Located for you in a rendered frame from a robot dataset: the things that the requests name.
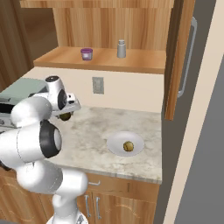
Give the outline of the olive brown round bread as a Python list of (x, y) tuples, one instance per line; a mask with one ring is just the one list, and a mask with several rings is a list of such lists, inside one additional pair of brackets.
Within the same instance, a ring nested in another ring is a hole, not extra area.
[(133, 151), (134, 150), (134, 144), (130, 141), (127, 141), (123, 144), (123, 148), (125, 151)]

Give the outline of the wooden base cabinet door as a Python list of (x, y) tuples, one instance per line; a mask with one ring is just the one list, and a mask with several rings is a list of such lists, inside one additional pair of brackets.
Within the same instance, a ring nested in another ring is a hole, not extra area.
[(17, 224), (46, 224), (39, 196), (23, 189), (14, 171), (0, 168), (0, 219)]
[[(100, 197), (98, 220), (95, 198)], [(95, 224), (153, 224), (157, 202), (93, 192)]]
[[(86, 211), (86, 204), (85, 204), (85, 198), (84, 195), (89, 195), (89, 208), (91, 217), (88, 218), (87, 211)], [(49, 220), (53, 216), (53, 205), (52, 205), (52, 199), (53, 196), (50, 194), (40, 194), (39, 200), (41, 202), (41, 205), (44, 209), (46, 218)], [(86, 191), (83, 195), (77, 198), (77, 205), (80, 211), (86, 216), (88, 220), (88, 224), (95, 224), (95, 213), (94, 213), (94, 207), (93, 207), (93, 201), (92, 201), (92, 193), (90, 191)]]

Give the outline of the wooden drawer front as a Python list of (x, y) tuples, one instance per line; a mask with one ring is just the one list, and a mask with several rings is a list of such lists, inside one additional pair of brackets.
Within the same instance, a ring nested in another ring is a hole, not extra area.
[(159, 184), (152, 184), (126, 178), (108, 177), (98, 174), (87, 174), (90, 182), (101, 181), (100, 185), (89, 185), (88, 190), (105, 193), (135, 200), (156, 203), (158, 200)]

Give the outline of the dark green avocado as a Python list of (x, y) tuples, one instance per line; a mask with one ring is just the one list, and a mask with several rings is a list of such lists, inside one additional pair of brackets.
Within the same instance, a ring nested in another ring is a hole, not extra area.
[(65, 122), (65, 121), (68, 121), (71, 118), (71, 116), (72, 116), (72, 114), (70, 112), (68, 112), (65, 114), (61, 114), (59, 116), (59, 119)]

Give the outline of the wooden wall cabinet door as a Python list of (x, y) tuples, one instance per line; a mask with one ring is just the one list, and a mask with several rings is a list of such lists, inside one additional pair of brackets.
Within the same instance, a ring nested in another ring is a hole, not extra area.
[(174, 0), (164, 70), (164, 118), (172, 121), (179, 93), (195, 0)]

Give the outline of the purple jam jar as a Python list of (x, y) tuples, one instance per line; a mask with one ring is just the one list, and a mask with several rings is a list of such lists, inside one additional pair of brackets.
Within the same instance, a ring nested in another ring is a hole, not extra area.
[(80, 53), (83, 60), (91, 60), (93, 58), (92, 48), (82, 48), (80, 50)]

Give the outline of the white round plate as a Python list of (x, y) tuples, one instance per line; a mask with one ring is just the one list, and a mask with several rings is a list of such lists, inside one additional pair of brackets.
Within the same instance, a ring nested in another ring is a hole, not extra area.
[[(125, 151), (123, 144), (130, 141), (134, 144), (133, 151)], [(136, 133), (119, 131), (111, 135), (107, 140), (108, 149), (120, 157), (133, 157), (144, 149), (144, 140)]]

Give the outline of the grey wall outlet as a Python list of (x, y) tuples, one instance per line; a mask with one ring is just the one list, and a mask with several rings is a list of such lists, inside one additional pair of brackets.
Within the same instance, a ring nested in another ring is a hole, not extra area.
[(104, 81), (102, 77), (93, 77), (93, 92), (95, 94), (104, 94)]

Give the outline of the grey shaker bottle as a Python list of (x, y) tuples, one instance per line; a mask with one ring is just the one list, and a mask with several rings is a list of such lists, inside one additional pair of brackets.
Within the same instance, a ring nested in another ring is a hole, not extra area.
[(118, 58), (125, 58), (126, 57), (126, 45), (123, 39), (118, 41), (117, 45), (117, 57)]

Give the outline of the wooden wall cabinet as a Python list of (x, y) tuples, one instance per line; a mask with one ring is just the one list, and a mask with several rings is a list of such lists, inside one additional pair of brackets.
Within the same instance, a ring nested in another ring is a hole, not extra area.
[[(161, 74), (174, 0), (20, 0), (26, 9), (51, 9), (58, 46), (34, 60), (40, 67)], [(117, 57), (118, 41), (126, 57)], [(83, 60), (82, 48), (93, 58)]]

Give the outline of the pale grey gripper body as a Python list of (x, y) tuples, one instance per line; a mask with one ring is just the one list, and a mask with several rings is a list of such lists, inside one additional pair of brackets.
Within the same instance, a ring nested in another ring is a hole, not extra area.
[(72, 114), (74, 111), (79, 110), (80, 108), (81, 108), (81, 105), (78, 100), (69, 101), (62, 110), (54, 110), (52, 112), (52, 116), (60, 116), (66, 113)]

